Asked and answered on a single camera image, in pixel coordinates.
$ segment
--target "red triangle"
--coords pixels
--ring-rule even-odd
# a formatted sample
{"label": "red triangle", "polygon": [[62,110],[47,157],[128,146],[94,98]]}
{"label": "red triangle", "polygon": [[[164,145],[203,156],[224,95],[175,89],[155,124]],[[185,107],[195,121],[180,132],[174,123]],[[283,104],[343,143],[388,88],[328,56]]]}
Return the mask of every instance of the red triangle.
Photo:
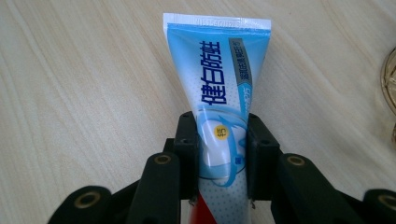
{"label": "red triangle", "polygon": [[190,224],[216,224],[216,220],[210,213],[201,193],[198,193],[198,202],[191,209]]}

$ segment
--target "blue and white tube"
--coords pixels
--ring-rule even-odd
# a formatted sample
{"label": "blue and white tube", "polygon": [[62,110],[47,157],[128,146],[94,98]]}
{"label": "blue and white tube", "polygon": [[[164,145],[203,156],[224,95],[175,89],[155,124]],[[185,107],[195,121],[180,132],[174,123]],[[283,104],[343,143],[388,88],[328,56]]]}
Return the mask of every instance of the blue and white tube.
{"label": "blue and white tube", "polygon": [[165,13],[163,29],[201,138],[191,223],[250,223],[248,114],[271,22]]}

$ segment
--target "yellow circle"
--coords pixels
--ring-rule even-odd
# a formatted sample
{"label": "yellow circle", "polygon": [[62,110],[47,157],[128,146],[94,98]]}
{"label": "yellow circle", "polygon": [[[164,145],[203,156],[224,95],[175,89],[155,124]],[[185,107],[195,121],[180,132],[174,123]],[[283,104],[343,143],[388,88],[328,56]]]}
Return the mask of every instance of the yellow circle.
{"label": "yellow circle", "polygon": [[225,140],[227,139],[228,134],[230,134],[230,132],[228,131],[227,126],[220,124],[215,127],[214,134],[217,139]]}

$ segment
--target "gray label strip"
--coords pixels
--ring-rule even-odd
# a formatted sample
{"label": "gray label strip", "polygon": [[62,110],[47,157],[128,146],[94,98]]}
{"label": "gray label strip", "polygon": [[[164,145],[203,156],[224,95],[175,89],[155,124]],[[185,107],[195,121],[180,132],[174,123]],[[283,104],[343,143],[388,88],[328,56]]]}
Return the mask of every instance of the gray label strip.
{"label": "gray label strip", "polygon": [[242,38],[229,38],[231,55],[233,56],[233,70],[237,85],[248,83],[251,85],[251,70],[248,54]]}

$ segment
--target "wood grain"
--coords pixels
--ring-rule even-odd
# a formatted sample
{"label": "wood grain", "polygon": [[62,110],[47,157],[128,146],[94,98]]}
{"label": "wood grain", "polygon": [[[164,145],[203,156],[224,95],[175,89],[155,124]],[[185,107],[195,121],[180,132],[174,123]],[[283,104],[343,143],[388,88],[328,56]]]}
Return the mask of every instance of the wood grain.
{"label": "wood grain", "polygon": [[[379,81],[395,11],[393,0],[0,1],[0,223],[46,223],[87,185],[122,189],[174,136],[189,106],[164,12],[271,19],[252,112],[341,191],[396,190],[396,118]],[[256,205],[252,222],[273,223]]]}

